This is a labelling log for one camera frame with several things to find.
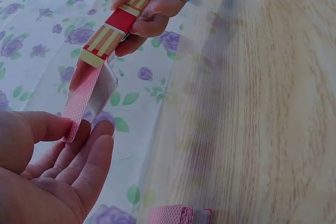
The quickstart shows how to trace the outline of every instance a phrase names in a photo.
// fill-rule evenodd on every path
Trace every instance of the card stack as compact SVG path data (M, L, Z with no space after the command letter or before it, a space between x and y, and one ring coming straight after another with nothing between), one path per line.
M210 224L211 219L211 209L174 205L151 209L149 224Z

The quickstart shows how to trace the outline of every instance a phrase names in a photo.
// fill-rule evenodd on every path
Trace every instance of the pink card back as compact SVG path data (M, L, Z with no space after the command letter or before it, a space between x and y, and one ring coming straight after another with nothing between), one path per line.
M63 117L72 120L72 127L69 134L62 138L62 142L71 143L74 140L101 69L102 66L99 68L89 66L81 84L69 98Z

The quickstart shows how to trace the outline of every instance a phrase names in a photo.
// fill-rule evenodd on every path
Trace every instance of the wood grain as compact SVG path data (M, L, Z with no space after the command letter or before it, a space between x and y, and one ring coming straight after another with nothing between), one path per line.
M225 3L188 10L140 223L170 204L336 223L336 0Z

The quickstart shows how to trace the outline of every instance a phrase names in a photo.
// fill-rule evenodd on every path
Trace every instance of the floral tablecloth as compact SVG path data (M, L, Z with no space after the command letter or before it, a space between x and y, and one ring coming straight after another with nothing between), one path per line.
M112 61L118 88L93 126L100 120L116 126L113 160L87 223L134 223L148 199L143 187L161 103L176 100L166 85L181 59L184 13L207 3L188 0L161 36ZM0 110L61 115L80 49L110 14L109 0L0 0ZM33 161L49 146L37 145Z

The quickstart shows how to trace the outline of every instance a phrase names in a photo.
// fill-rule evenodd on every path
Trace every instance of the palm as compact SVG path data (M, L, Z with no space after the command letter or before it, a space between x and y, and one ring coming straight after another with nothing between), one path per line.
M50 119L51 115L45 117L41 122ZM61 119L52 120L49 128L54 135L49 134L46 139L58 139L67 129L60 129L57 120ZM31 157L33 153L30 144L40 141L35 139L36 135L42 138L41 134L47 130L41 128L42 133L39 130L32 132L24 121L16 116L8 118L9 125L5 125L9 131L11 125L21 126L21 132L16 135L4 136L3 141L15 144L15 148L7 151L8 156L13 157L11 151L18 153L18 148L22 148L22 153L5 165L0 160L0 181L7 188L6 192L0 190L0 198L6 202L4 211L9 216L4 223L26 223L27 220L36 224L82 223L94 206L110 167L113 125L100 122L90 133L90 123L83 121L72 143L57 142L36 164L27 166L25 157ZM21 137L25 142L18 143ZM17 214L13 215L12 209L16 209Z

